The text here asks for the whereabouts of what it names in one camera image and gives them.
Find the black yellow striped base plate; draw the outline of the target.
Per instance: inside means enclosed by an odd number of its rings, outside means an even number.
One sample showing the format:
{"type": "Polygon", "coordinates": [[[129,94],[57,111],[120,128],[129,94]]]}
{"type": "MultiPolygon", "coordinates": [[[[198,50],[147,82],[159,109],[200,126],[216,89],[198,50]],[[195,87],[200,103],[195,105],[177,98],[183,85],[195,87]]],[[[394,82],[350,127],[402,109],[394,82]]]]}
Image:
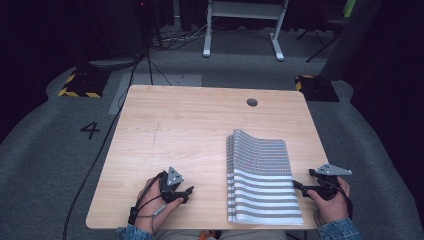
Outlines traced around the black yellow striped base plate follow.
{"type": "Polygon", "coordinates": [[[320,75],[298,75],[295,77],[295,87],[304,95],[306,101],[339,101],[332,83],[320,75]]]}
{"type": "Polygon", "coordinates": [[[74,70],[65,81],[59,96],[102,98],[103,90],[111,75],[110,71],[74,70]]]}

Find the dark round stand base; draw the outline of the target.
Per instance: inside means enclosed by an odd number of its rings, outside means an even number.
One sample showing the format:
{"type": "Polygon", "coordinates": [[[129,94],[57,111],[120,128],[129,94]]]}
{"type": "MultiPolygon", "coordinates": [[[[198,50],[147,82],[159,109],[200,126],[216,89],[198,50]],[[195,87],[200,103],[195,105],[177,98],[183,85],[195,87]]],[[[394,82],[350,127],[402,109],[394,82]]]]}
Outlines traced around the dark round stand base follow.
{"type": "Polygon", "coordinates": [[[140,62],[140,58],[111,58],[92,60],[89,64],[101,70],[120,70],[126,69],[140,62]]]}

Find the person's left hand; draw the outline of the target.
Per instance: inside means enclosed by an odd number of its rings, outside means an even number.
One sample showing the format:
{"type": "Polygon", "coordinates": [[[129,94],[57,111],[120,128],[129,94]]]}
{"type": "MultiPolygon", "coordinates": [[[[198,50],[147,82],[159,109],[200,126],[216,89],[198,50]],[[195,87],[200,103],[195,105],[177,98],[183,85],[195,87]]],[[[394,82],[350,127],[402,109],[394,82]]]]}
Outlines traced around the person's left hand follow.
{"type": "Polygon", "coordinates": [[[158,231],[167,218],[181,205],[178,200],[166,203],[162,199],[159,179],[149,179],[139,196],[143,198],[137,206],[139,212],[134,226],[151,234],[158,231]]]}

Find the dark stand pillar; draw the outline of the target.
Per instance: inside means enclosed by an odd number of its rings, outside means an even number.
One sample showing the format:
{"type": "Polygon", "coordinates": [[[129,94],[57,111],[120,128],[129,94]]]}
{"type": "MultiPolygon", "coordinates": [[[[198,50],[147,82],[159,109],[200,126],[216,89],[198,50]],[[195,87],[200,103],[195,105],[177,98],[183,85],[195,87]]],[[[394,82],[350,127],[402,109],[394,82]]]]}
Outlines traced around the dark stand pillar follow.
{"type": "Polygon", "coordinates": [[[349,22],[336,41],[320,76],[329,81],[343,78],[365,38],[382,0],[356,0],[349,22]]]}

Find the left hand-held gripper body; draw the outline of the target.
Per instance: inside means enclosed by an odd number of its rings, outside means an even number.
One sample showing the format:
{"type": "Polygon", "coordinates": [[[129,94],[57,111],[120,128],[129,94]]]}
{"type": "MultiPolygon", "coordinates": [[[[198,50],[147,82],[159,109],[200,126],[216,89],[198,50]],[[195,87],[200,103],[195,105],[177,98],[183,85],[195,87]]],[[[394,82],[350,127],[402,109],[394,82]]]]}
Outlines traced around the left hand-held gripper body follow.
{"type": "Polygon", "coordinates": [[[184,178],[172,166],[168,171],[163,171],[160,177],[159,189],[162,199],[166,203],[171,203],[178,198],[186,199],[185,192],[177,192],[177,188],[184,181],[184,178]]]}

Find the white desk frame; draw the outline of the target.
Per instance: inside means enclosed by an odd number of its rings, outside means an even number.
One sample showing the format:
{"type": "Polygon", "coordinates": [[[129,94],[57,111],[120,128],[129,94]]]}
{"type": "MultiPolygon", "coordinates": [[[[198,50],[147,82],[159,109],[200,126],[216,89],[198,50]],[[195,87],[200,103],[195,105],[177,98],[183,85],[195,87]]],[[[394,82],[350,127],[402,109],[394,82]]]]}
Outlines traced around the white desk frame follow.
{"type": "Polygon", "coordinates": [[[275,20],[275,31],[269,34],[276,59],[285,59],[280,47],[278,37],[285,17],[289,0],[282,0],[281,3],[247,3],[247,2],[224,2],[222,0],[208,0],[206,17],[206,36],[204,40],[203,56],[208,58],[211,55],[212,42],[212,18],[213,17],[233,17],[247,19],[275,20]]]}

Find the black chair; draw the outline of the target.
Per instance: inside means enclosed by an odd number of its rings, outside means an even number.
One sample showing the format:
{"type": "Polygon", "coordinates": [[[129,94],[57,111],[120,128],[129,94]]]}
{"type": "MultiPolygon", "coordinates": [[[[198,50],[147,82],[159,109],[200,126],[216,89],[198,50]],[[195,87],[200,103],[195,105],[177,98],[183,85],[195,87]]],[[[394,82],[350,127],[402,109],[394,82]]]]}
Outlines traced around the black chair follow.
{"type": "Polygon", "coordinates": [[[316,0],[313,6],[313,27],[305,29],[298,37],[298,40],[300,40],[307,32],[313,32],[322,45],[317,52],[306,60],[307,63],[336,42],[349,23],[355,4],[356,0],[316,0]],[[319,33],[328,31],[332,33],[332,39],[324,43],[319,33]]]}

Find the grey white striped towel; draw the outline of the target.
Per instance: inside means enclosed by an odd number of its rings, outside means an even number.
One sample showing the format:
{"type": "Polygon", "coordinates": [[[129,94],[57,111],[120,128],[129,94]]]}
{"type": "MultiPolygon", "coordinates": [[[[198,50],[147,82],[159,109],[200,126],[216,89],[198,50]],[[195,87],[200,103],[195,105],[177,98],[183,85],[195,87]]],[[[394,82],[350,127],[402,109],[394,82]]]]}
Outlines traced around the grey white striped towel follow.
{"type": "Polygon", "coordinates": [[[227,216],[237,224],[304,224],[283,140],[239,129],[227,137],[227,216]]]}

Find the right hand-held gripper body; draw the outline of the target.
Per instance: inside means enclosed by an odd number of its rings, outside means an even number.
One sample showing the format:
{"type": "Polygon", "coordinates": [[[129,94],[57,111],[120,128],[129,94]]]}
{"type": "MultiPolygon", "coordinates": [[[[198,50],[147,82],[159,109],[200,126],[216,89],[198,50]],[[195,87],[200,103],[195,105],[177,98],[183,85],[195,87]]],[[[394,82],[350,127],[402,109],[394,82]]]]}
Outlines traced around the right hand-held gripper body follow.
{"type": "Polygon", "coordinates": [[[313,190],[322,199],[329,201],[341,191],[338,177],[349,176],[352,174],[352,171],[326,163],[317,169],[310,169],[309,174],[315,177],[318,183],[318,187],[314,187],[313,190]]]}

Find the person's right hand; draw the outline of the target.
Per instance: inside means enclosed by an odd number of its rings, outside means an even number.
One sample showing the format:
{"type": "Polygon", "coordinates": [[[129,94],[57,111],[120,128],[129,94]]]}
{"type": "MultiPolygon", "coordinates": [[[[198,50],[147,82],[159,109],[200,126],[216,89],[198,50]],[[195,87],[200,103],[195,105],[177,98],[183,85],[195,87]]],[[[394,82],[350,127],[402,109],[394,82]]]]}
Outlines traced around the person's right hand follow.
{"type": "Polygon", "coordinates": [[[343,193],[338,192],[329,201],[322,199],[320,196],[317,199],[312,199],[319,209],[324,224],[349,217],[348,198],[350,195],[350,186],[341,177],[338,178],[338,182],[343,193]]]}

